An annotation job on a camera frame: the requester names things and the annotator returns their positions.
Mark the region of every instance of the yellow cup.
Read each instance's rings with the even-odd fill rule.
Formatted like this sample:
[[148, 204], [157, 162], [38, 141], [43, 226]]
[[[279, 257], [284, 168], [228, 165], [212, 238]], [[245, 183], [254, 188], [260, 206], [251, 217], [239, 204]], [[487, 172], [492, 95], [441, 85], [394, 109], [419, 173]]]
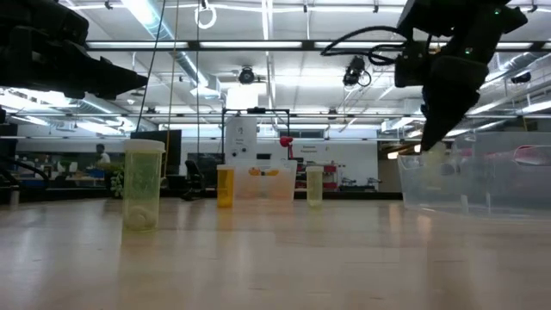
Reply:
[[216, 189], [218, 208], [232, 208], [235, 167], [219, 164], [216, 169], [218, 170], [218, 187]]

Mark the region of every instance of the red object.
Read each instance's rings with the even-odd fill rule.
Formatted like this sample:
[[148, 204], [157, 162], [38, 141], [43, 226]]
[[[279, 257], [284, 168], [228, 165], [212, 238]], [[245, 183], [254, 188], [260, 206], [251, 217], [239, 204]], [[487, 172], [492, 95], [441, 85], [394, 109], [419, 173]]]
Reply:
[[279, 144], [283, 147], [288, 147], [289, 157], [293, 158], [293, 137], [281, 137], [279, 139]]
[[338, 185], [334, 182], [324, 183], [324, 189], [336, 189]]
[[324, 166], [324, 172], [337, 172], [337, 166]]

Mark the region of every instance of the metal frame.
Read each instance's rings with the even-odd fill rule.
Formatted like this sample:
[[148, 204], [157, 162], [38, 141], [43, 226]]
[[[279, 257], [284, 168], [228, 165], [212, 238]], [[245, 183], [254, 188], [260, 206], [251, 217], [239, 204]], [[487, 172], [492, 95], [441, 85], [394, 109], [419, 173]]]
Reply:
[[[163, 114], [143, 114], [142, 118], [164, 118], [164, 117], [224, 117], [227, 112], [231, 111], [246, 111], [236, 110], [236, 109], [226, 109], [222, 110], [220, 113], [163, 113]], [[399, 117], [413, 117], [418, 118], [420, 121], [424, 121], [424, 116], [422, 115], [411, 115], [411, 114], [377, 114], [377, 113], [366, 113], [366, 114], [327, 114], [327, 113], [290, 113], [289, 109], [277, 108], [277, 109], [266, 109], [269, 111], [280, 111], [288, 114], [288, 119], [291, 118], [329, 118], [329, 117], [340, 117], [340, 118], [359, 118], [359, 119], [384, 119], [384, 118], [399, 118]], [[7, 113], [7, 116], [35, 116], [35, 117], [139, 117], [138, 113]], [[254, 114], [241, 114], [242, 117], [262, 117], [262, 118], [274, 118], [277, 115], [254, 115]], [[551, 114], [528, 114], [528, 115], [465, 115], [464, 118], [469, 120], [512, 120], [516, 118], [524, 118], [527, 120], [543, 120], [551, 119]]]
[[[289, 110], [288, 108], [262, 108], [260, 110], [262, 113], [261, 114], [242, 114], [241, 112], [248, 112], [248, 109], [246, 108], [223, 108], [222, 109], [222, 114], [221, 114], [221, 117], [222, 117], [222, 164], [225, 164], [226, 163], [226, 151], [225, 151], [225, 137], [226, 137], [226, 115], [228, 112], [236, 112], [235, 116], [238, 116], [238, 117], [241, 117], [241, 116], [249, 116], [249, 117], [258, 117], [258, 116], [261, 116], [261, 117], [269, 117], [269, 118], [274, 118], [274, 117], [280, 117], [280, 115], [278, 115], [278, 112], [280, 113], [285, 113], [287, 114], [287, 135], [291, 136], [291, 110]], [[291, 150], [287, 149], [287, 159], [290, 158], [290, 153], [291, 153]]]
[[[331, 40], [163, 40], [155, 48], [153, 40], [89, 40], [86, 49], [89, 52], [229, 52], [229, 51], [268, 51], [268, 52], [318, 52], [323, 50]], [[397, 45], [403, 40], [348, 40], [334, 50], [369, 49], [379, 44]], [[446, 42], [433, 42], [431, 47]], [[545, 52], [551, 51], [549, 41], [501, 41], [496, 52]]]

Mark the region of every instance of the wooden table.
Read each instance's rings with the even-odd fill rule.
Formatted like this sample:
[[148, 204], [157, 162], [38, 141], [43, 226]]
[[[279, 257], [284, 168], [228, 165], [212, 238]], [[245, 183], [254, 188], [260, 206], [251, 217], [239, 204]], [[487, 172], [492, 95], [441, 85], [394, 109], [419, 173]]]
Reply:
[[547, 218], [324, 204], [163, 199], [155, 233], [122, 233], [120, 201], [3, 211], [2, 309], [551, 307]]

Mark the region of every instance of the clear plastic box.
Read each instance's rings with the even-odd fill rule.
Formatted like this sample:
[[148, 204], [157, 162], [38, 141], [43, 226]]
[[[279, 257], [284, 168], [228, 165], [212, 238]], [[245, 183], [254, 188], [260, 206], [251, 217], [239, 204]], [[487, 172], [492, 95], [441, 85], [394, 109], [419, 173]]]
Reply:
[[293, 202], [296, 180], [295, 160], [235, 160], [235, 201], [265, 200]]
[[437, 160], [398, 161], [407, 208], [484, 215], [551, 210], [551, 133], [468, 134]]

